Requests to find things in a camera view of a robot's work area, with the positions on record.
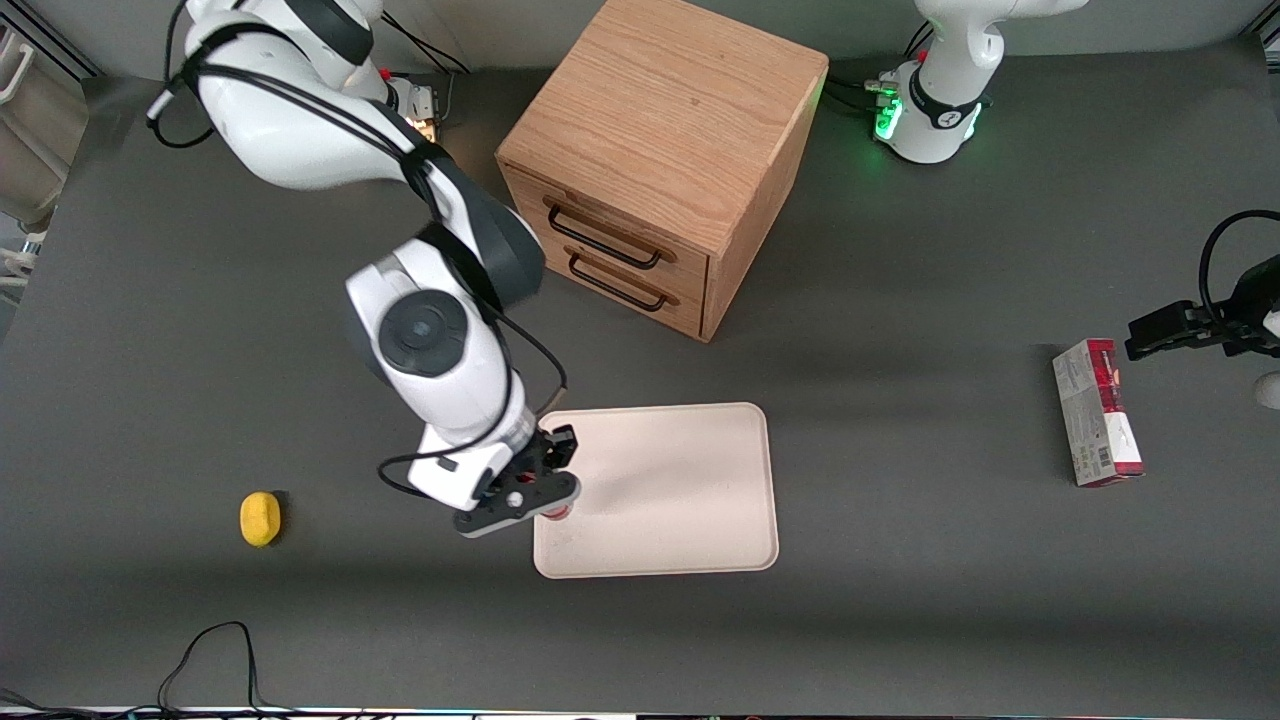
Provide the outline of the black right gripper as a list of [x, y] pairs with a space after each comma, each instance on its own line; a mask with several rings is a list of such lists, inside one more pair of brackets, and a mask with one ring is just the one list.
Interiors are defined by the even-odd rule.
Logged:
[[507, 501], [568, 501], [573, 497], [573, 474], [567, 470], [579, 447], [571, 425], [538, 429], [530, 442], [499, 471], [488, 488], [488, 498]]

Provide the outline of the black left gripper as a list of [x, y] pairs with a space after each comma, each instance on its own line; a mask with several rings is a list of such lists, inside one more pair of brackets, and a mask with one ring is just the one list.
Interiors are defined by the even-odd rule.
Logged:
[[[1271, 315], [1277, 325], [1277, 304], [1279, 255], [1275, 255], [1243, 273], [1231, 295], [1213, 304], [1222, 327], [1220, 334], [1225, 338], [1224, 356], [1277, 357], [1277, 329], [1267, 325]], [[1133, 363], [1176, 348], [1204, 348], [1217, 343], [1210, 314], [1190, 300], [1158, 307], [1130, 322], [1128, 329], [1130, 338], [1124, 348]]]

